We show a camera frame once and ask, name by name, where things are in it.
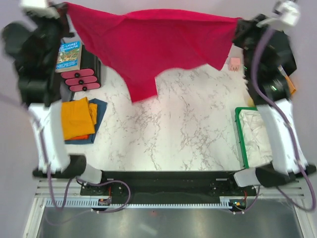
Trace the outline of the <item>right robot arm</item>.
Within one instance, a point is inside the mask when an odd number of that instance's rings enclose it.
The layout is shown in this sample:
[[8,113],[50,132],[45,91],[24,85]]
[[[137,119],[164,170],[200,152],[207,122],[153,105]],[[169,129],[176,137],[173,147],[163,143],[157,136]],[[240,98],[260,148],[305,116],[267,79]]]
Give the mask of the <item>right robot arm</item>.
[[283,31],[275,31],[269,41],[261,45],[264,51],[256,58],[257,77],[252,79],[254,53],[268,27],[257,24],[265,19],[267,16],[259,14],[251,20],[239,20],[233,44],[243,50],[248,93],[264,121],[272,161],[236,172],[226,186],[232,195],[240,194],[246,186],[277,187],[317,172],[316,166],[307,162],[299,143],[294,144],[289,133],[289,129],[295,132],[295,127],[286,76],[297,66],[289,37]]

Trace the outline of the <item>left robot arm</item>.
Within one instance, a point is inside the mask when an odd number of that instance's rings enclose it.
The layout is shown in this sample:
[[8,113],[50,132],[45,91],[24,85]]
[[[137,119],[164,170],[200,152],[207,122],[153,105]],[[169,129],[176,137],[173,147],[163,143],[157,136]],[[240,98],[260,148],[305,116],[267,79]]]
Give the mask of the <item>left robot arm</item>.
[[61,122],[62,100],[60,80],[55,66],[61,41],[72,38],[67,19],[67,5],[47,0],[22,0],[20,7],[36,23],[29,30],[19,22],[3,28],[1,37],[5,53],[14,60],[18,75],[18,103],[30,116],[38,150],[36,178],[72,179],[92,183],[92,190],[103,195],[109,184],[102,179],[102,171],[87,164],[84,155],[70,155],[66,151]]

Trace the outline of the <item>red t-shirt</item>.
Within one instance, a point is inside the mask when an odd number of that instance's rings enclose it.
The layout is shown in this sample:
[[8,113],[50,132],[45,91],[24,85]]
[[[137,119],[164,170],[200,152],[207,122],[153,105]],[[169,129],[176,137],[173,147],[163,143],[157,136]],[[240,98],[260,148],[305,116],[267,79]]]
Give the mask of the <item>red t-shirt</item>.
[[156,76],[165,70],[221,70],[238,25],[238,18],[180,9],[116,15],[69,3],[67,13],[86,49],[123,78],[133,103],[157,95]]

